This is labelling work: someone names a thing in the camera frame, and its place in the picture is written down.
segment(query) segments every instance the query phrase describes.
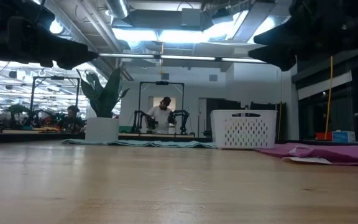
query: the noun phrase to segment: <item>white laundry basket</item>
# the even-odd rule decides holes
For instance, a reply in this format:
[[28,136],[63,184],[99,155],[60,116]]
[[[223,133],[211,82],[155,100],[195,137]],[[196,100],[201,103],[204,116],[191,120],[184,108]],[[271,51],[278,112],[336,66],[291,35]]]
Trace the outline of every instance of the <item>white laundry basket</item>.
[[213,141],[220,149],[272,149],[276,117],[269,110],[212,111]]

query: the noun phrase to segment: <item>pink mat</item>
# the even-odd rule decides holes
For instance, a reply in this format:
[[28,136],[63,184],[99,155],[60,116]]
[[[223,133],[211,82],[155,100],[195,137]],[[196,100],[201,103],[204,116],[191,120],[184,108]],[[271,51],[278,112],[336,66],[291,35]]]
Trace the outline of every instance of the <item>pink mat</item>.
[[358,166],[358,146],[314,146],[297,143],[276,144],[274,149],[258,149],[271,156],[323,158],[333,165]]

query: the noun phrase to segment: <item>seated person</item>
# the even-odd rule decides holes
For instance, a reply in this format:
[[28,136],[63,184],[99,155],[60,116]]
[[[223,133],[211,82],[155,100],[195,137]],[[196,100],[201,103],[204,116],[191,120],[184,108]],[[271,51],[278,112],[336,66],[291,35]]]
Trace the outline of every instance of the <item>seated person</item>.
[[69,106],[67,108],[67,116],[59,121],[58,126],[64,131],[71,131],[73,133],[80,132],[84,126],[84,122],[81,118],[77,117],[79,111],[78,107],[74,105]]
[[158,133],[168,134],[168,128],[169,128],[168,116],[169,113],[171,112],[171,109],[169,109],[168,106],[170,103],[171,103],[171,98],[166,96],[160,102],[160,105],[154,106],[147,113],[148,115],[153,117],[156,121],[158,121],[158,126],[155,129]]

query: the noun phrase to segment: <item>potted plant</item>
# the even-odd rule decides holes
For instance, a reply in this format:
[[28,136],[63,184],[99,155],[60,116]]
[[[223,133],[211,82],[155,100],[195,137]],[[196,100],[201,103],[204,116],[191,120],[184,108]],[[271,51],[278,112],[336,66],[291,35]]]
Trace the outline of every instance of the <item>potted plant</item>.
[[26,108],[25,106],[23,106],[23,105],[21,105],[19,103],[8,107],[8,109],[5,109],[5,111],[11,113],[10,127],[12,129],[19,128],[19,127],[17,127],[15,115],[17,115],[17,118],[19,118],[20,114],[22,114],[23,112],[30,113],[30,109]]
[[112,109],[123,98],[129,89],[122,90],[121,69],[115,69],[106,86],[100,84],[95,73],[86,73],[86,81],[81,78],[81,88],[89,99],[97,118],[86,121],[85,139],[87,141],[117,141],[119,120],[112,119]]

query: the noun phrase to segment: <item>white shirt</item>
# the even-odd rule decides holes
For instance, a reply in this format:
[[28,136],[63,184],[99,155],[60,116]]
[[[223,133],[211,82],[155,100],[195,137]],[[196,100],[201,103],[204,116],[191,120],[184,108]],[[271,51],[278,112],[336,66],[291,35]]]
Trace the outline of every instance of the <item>white shirt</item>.
[[169,123],[168,117],[171,109],[167,108],[166,110],[161,110],[160,106],[154,106],[147,113],[152,116],[156,121],[158,121],[158,126],[155,128],[156,131],[163,131],[168,133]]

